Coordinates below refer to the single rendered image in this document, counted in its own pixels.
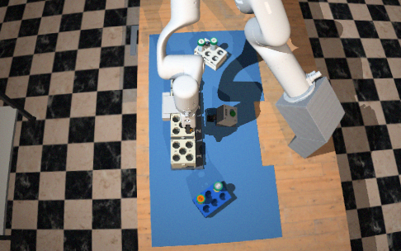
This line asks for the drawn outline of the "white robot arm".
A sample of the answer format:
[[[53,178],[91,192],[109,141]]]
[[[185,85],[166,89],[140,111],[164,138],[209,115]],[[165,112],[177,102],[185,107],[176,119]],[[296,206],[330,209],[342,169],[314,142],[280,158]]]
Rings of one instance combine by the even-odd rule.
[[[284,99],[288,103],[303,101],[314,91],[314,80],[321,73],[306,73],[287,45],[290,23],[282,1],[234,1],[240,12],[255,12],[255,17],[248,20],[244,27],[244,34],[286,92]],[[188,118],[199,105],[199,88],[205,72],[203,56],[166,54],[166,46],[175,31],[197,23],[200,17],[200,0],[171,0],[171,20],[161,32],[157,43],[158,75],[162,79],[174,80],[173,96],[170,92],[163,92],[163,121],[170,121],[172,113],[182,113]]]

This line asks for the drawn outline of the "blue tube rack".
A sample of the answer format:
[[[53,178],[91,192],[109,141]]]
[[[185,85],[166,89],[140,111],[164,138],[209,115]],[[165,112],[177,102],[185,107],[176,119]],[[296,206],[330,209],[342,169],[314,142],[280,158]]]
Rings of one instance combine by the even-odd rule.
[[[225,202],[227,202],[230,199],[230,195],[224,187],[219,192],[215,192],[213,190],[213,186],[214,186],[214,184],[212,184],[210,187],[206,188],[202,193],[200,193],[205,196],[205,202],[202,205],[197,203],[197,201],[196,201],[197,196],[192,199],[192,201],[195,203],[196,207],[199,209],[200,212],[202,212],[202,215],[205,218],[211,212],[216,210],[218,207],[222,206]],[[220,195],[220,193],[222,193],[222,194]]]

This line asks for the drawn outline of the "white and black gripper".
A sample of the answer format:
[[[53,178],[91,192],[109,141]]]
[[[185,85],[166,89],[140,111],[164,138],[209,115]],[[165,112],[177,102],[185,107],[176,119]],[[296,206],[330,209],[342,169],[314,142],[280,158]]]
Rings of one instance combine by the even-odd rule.
[[[195,111],[193,113],[191,113],[188,118],[185,118],[185,115],[180,113],[182,127],[184,129],[186,129],[186,133],[187,134],[190,134],[190,129],[196,127],[195,116],[196,116],[196,112]]]

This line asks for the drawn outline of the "white tube rack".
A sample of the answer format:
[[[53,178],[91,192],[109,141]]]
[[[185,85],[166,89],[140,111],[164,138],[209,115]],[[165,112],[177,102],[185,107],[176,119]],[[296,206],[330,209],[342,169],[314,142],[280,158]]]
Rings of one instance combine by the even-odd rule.
[[[220,52],[222,50],[224,53]],[[218,52],[217,52],[218,51]],[[201,54],[205,60],[205,64],[216,69],[226,60],[226,51],[217,46],[216,50],[210,49],[210,44],[205,43],[205,50],[200,52],[198,46],[194,49],[194,54]]]

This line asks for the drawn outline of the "blue bench mat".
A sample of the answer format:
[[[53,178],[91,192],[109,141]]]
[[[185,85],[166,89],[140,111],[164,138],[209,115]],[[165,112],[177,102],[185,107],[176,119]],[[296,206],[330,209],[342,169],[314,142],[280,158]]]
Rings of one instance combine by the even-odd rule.
[[[262,166],[254,102],[264,101],[256,50],[244,31],[173,33],[166,54],[194,54],[200,38],[218,39],[227,52],[200,82],[203,169],[171,169],[171,121],[162,119],[162,92],[171,80],[158,75],[157,43],[149,35],[149,188],[152,247],[219,244],[282,237],[274,165]],[[207,116],[221,105],[237,107],[236,127]],[[206,218],[194,197],[216,181],[231,198]]]

